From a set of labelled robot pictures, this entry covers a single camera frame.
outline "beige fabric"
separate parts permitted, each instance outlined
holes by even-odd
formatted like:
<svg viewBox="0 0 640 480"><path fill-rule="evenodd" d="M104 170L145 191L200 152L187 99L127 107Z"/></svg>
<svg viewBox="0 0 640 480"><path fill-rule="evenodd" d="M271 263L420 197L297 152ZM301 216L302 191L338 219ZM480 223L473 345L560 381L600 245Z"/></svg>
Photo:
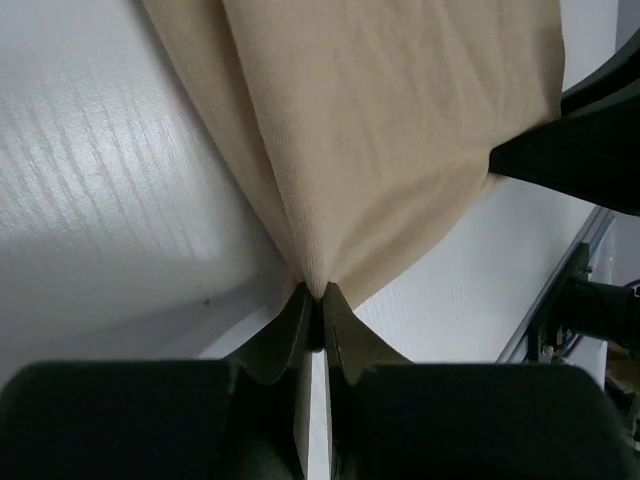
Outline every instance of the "beige fabric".
<svg viewBox="0 0 640 480"><path fill-rule="evenodd" d="M492 147L559 114L558 0L145 0L291 265L352 306L494 183Z"/></svg>

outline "white surface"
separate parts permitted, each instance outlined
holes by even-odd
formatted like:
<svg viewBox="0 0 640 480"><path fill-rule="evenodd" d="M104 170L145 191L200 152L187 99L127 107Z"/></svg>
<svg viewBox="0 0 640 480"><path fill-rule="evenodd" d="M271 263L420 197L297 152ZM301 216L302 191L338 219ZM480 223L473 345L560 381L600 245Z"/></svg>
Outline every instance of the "white surface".
<svg viewBox="0 0 640 480"><path fill-rule="evenodd" d="M279 307L279 255L141 14L2 3L0 384L39 358L194 356Z"/></svg>
<svg viewBox="0 0 640 480"><path fill-rule="evenodd" d="M141 12L2 7L0 384L35 359L242 342L274 315L286 273ZM563 15L571 85L613 53L617 0L563 0ZM357 313L414 360L495 360L589 211L508 182ZM326 474L318 383L312 478Z"/></svg>

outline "beige cloth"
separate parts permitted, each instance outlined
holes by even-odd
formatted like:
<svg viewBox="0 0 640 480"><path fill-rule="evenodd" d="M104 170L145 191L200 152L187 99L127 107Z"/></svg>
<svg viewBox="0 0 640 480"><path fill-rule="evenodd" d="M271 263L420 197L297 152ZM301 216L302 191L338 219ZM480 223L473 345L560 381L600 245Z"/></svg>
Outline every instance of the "beige cloth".
<svg viewBox="0 0 640 480"><path fill-rule="evenodd" d="M491 148L559 114L558 0L144 3L297 278L353 307L490 190Z"/></svg>

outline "fabric fold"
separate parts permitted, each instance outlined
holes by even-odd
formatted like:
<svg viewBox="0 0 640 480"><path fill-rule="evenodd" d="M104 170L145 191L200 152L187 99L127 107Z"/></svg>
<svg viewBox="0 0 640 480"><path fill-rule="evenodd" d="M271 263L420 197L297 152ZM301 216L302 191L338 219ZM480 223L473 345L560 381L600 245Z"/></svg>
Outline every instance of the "fabric fold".
<svg viewBox="0 0 640 480"><path fill-rule="evenodd" d="M558 0L145 0L193 103L300 280L355 308L559 115Z"/></svg>

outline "black plastic part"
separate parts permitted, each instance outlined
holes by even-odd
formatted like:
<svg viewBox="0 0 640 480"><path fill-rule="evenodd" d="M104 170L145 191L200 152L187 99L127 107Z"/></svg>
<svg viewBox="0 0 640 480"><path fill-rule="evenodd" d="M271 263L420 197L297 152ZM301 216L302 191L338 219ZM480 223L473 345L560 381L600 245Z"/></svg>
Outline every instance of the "black plastic part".
<svg viewBox="0 0 640 480"><path fill-rule="evenodd" d="M0 478L302 480L313 299L226 360L29 367L0 398Z"/></svg>
<svg viewBox="0 0 640 480"><path fill-rule="evenodd" d="M494 148L489 171L640 215L640 80Z"/></svg>
<svg viewBox="0 0 640 480"><path fill-rule="evenodd" d="M640 30L595 72L562 97L562 114L568 115L615 93L640 78Z"/></svg>
<svg viewBox="0 0 640 480"><path fill-rule="evenodd" d="M556 333L561 328L559 301L564 288L569 282L586 280L588 265L589 245L579 243L531 317L527 329L527 360L541 362L544 360L542 347L547 344L554 347L557 345Z"/></svg>
<svg viewBox="0 0 640 480"><path fill-rule="evenodd" d="M376 364L411 362L356 317L335 283L327 285L321 305L329 377L331 478L368 478L362 476L366 420L353 387L363 372Z"/></svg>
<svg viewBox="0 0 640 480"><path fill-rule="evenodd" d="M0 478L208 479L237 375L216 361L30 366L0 398Z"/></svg>
<svg viewBox="0 0 640 480"><path fill-rule="evenodd" d="M640 351L640 298L632 288L572 281L559 306L559 321L573 332Z"/></svg>
<svg viewBox="0 0 640 480"><path fill-rule="evenodd" d="M361 459L335 478L635 478L615 412L573 367L379 367L353 403Z"/></svg>

